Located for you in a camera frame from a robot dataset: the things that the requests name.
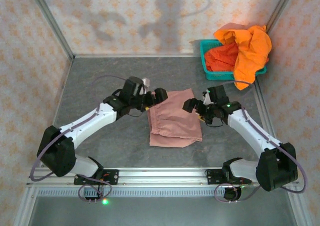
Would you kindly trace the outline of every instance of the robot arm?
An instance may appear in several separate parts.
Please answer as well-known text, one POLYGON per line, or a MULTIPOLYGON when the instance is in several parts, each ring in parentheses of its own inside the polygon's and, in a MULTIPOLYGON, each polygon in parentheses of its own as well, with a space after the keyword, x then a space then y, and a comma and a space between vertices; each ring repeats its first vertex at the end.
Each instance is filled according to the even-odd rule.
POLYGON ((63 134, 41 157, 41 161, 58 177, 74 173, 100 180, 103 166, 91 157, 75 154, 75 149, 90 135, 102 127, 128 114, 131 109, 144 112, 149 107, 168 98, 164 89, 147 92, 149 80, 130 77, 122 89, 116 90, 92 112, 78 120, 56 128, 48 127, 43 135, 37 155, 58 135, 63 134))
POLYGON ((259 157, 258 162, 241 158, 223 164, 228 179, 246 178, 258 182, 266 191, 274 190, 298 178, 297 166, 270 142, 296 158, 296 151, 290 143, 282 144, 268 134, 242 109, 239 102, 230 102, 223 86, 211 87, 203 93, 203 101, 189 99, 183 109, 189 113, 195 109, 201 120, 211 124, 213 118, 220 118, 235 129, 249 143, 259 157))

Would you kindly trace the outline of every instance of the pink cloth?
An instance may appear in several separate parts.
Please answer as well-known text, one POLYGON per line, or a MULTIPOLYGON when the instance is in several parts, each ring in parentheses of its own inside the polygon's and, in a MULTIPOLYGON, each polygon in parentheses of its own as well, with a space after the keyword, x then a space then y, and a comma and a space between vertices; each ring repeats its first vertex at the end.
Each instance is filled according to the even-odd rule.
POLYGON ((194 98, 191 89, 168 92, 168 99, 147 112, 150 146, 186 147, 202 141, 200 121, 196 114, 182 109, 184 102, 194 98))

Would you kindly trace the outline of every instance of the wallpaper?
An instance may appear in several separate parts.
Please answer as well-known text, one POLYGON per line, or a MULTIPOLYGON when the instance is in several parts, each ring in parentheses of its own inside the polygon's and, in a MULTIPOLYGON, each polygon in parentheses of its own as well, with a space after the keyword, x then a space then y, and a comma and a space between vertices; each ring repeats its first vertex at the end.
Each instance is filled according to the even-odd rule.
POLYGON ((46 0, 74 54, 181 54, 221 26, 266 24, 279 0, 46 0))
POLYGON ((273 51, 260 78, 277 136, 295 146, 306 169, 314 225, 320 222, 319 29, 320 0, 290 0, 270 33, 273 51))
POLYGON ((69 66, 34 0, 0 0, 0 225, 14 223, 69 66))

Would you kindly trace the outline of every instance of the plastic basket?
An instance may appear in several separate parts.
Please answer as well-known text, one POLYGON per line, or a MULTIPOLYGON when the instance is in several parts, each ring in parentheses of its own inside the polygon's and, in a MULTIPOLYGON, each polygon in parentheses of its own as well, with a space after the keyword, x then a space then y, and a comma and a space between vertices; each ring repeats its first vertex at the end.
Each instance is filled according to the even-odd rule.
MULTIPOLYGON (((202 61, 202 66, 203 70, 205 72, 205 77, 208 80, 234 80, 234 73, 231 71, 208 71, 206 68, 206 63, 205 63, 205 53, 212 49, 222 46, 222 44, 218 40, 202 40, 200 42, 200 53, 201 53, 201 61, 202 61)), ((261 75, 265 74, 267 72, 266 66, 264 66, 263 69, 257 71, 255 75, 261 75)))

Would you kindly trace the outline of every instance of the orange cloth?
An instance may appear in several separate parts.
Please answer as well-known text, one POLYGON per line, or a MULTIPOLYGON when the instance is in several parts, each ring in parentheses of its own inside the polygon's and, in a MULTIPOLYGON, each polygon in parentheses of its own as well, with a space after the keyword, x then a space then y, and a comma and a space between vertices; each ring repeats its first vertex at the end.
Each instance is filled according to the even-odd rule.
POLYGON ((204 54, 208 71, 233 71, 238 56, 237 43, 213 48, 204 54))
MULTIPOLYGON (((248 30, 218 30, 213 35, 223 45, 237 43, 239 53, 234 65, 234 78, 253 83, 256 72, 264 67, 272 48, 266 26, 254 25, 248 30)), ((235 85, 239 90, 248 87, 244 83, 235 85)))

